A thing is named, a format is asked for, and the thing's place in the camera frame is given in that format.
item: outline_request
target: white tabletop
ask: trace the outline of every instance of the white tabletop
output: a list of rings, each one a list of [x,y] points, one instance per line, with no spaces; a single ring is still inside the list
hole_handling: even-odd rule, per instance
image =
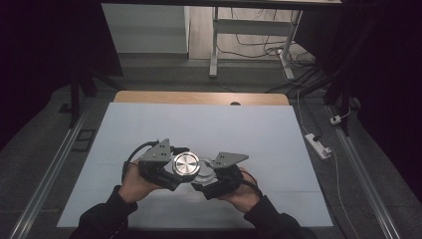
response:
[[[120,184],[121,166],[146,141],[169,138],[198,156],[219,151],[249,154],[241,162],[279,212],[302,226],[332,226],[292,107],[167,104],[109,105],[78,182],[59,221],[77,227],[90,207]],[[206,200],[190,184],[158,190],[138,203],[129,226],[143,229],[247,228],[227,202]]]

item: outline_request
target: person's left hand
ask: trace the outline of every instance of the person's left hand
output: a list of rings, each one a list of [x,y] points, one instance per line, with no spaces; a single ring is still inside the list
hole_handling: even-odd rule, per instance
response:
[[[118,194],[127,204],[139,201],[146,197],[151,191],[162,188],[156,184],[147,182],[140,176],[138,163],[139,161],[135,160],[129,164],[123,184],[118,191]]]

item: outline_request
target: aluminum rail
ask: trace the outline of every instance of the aluminum rail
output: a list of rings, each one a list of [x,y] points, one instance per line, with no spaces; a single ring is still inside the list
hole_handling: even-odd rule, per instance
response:
[[[31,196],[28,204],[25,206],[24,211],[16,222],[12,232],[10,233],[9,239],[23,239],[28,236],[28,233],[34,224],[34,221],[37,218],[37,215],[40,212],[41,207],[43,206],[44,201],[46,200],[47,195],[49,194],[50,189],[52,188],[53,183],[60,172],[60,169],[62,168],[63,163],[65,162],[65,159],[72,148],[72,144],[75,141],[75,138],[78,136],[78,133],[84,124],[85,119],[87,118],[93,101],[93,98],[86,98],[84,100],[81,107],[80,118],[76,122],[75,126],[69,129],[68,133],[66,134],[65,139],[63,140],[59,150],[53,158],[53,161],[50,163],[50,166],[44,174],[43,179],[41,180],[34,194]]]
[[[326,107],[332,116],[332,111],[329,107]],[[378,223],[381,226],[382,231],[387,239],[399,239],[400,234],[397,230],[397,226],[394,224],[393,219],[391,218],[390,213],[388,212],[387,207],[385,206],[384,201],[376,190],[372,179],[370,178],[368,172],[366,171],[365,166],[360,159],[359,154],[357,153],[356,148],[354,147],[353,142],[350,137],[345,136],[344,132],[339,126],[335,127],[338,139],[340,140],[341,145],[343,146],[345,153],[351,163],[351,166],[354,169],[357,179],[362,186],[363,191],[366,194],[366,198],[371,205]]]

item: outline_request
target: metal disc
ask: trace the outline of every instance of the metal disc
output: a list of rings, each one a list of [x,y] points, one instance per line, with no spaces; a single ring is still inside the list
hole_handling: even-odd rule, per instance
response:
[[[181,176],[193,175],[199,168],[199,159],[192,152],[182,152],[174,157],[173,169]]]

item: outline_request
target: table leg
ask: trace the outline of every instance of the table leg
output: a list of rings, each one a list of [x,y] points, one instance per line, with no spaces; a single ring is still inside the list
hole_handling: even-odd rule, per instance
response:
[[[218,36],[218,7],[213,8],[213,36],[210,61],[210,78],[217,77],[217,36]]]
[[[292,45],[293,37],[295,36],[301,14],[302,14],[302,11],[294,10],[294,13],[293,13],[294,16],[292,19],[292,25],[289,30],[288,39],[286,40],[286,44],[283,51],[279,55],[280,61],[282,61],[282,65],[283,65],[283,71],[285,72],[287,80],[295,79],[292,69],[289,66],[288,53],[289,53],[289,48]]]

